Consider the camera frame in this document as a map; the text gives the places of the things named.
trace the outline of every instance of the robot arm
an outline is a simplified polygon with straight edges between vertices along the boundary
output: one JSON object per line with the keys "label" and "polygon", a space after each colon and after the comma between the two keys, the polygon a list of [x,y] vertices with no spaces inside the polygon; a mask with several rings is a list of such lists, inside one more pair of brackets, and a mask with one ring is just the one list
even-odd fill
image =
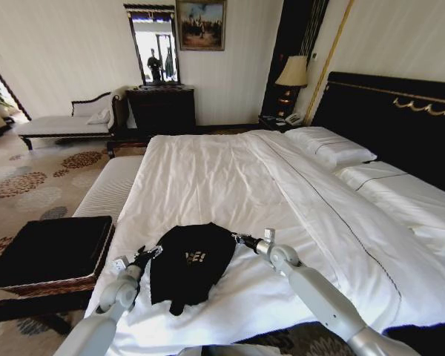
{"label": "robot arm", "polygon": [[145,266],[162,253],[161,246],[149,251],[144,249],[143,246],[135,261],[105,288],[99,306],[76,325],[55,356],[96,356],[106,353],[116,334],[117,322],[126,310],[131,309],[139,293]]}
{"label": "robot arm", "polygon": [[345,340],[356,355],[419,355],[406,344],[384,337],[368,327],[351,301],[320,272],[304,265],[292,247],[275,244],[273,229],[266,229],[264,240],[243,234],[233,236],[238,243],[252,248],[256,254],[268,260],[276,272],[287,277],[295,294],[314,316]]}

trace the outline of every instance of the gold pole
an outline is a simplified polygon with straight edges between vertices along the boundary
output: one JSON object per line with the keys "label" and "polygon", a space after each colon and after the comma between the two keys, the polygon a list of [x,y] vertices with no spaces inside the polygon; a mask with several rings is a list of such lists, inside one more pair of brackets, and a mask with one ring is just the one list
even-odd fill
{"label": "gold pole", "polygon": [[306,115],[305,115],[305,119],[304,119],[306,125],[310,125],[312,123],[312,119],[309,119],[309,116],[310,116],[310,113],[311,113],[311,111],[313,109],[314,101],[317,98],[317,94],[318,94],[318,91],[320,90],[321,83],[323,82],[323,79],[325,78],[326,71],[328,70],[329,63],[332,60],[334,50],[336,49],[338,41],[340,40],[341,33],[343,32],[344,24],[346,23],[346,20],[348,19],[349,12],[351,11],[351,8],[352,8],[354,2],[355,2],[355,0],[349,0],[348,6],[346,6],[346,10],[344,11],[343,19],[341,20],[340,26],[338,27],[338,31],[336,33],[336,36],[335,36],[333,44],[332,44],[332,48],[329,51],[328,58],[325,61],[325,65],[323,66],[323,70],[321,71],[320,78],[318,79],[317,87],[314,89],[314,93],[311,96],[310,105],[309,105],[309,108],[306,111]]}

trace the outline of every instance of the dresser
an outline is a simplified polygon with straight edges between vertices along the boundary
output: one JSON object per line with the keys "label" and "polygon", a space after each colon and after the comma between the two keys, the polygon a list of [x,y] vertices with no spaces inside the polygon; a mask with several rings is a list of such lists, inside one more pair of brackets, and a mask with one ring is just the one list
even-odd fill
{"label": "dresser", "polygon": [[127,98],[140,136],[195,132],[193,87],[146,86],[128,90]]}

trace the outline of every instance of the painting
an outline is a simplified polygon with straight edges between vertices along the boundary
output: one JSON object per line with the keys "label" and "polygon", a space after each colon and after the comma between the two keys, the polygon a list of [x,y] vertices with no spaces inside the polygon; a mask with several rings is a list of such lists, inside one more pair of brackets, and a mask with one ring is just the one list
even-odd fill
{"label": "painting", "polygon": [[226,0],[177,2],[181,50],[224,50]]}

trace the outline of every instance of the table lamp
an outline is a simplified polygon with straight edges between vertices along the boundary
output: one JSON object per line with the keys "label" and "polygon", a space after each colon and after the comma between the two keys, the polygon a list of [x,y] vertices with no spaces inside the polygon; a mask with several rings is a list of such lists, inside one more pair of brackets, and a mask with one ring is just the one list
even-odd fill
{"label": "table lamp", "polygon": [[308,84],[306,78],[306,56],[290,56],[275,84],[292,87],[286,90],[278,99],[279,104],[284,108],[279,110],[277,115],[285,117],[293,111],[300,88],[305,88]]}

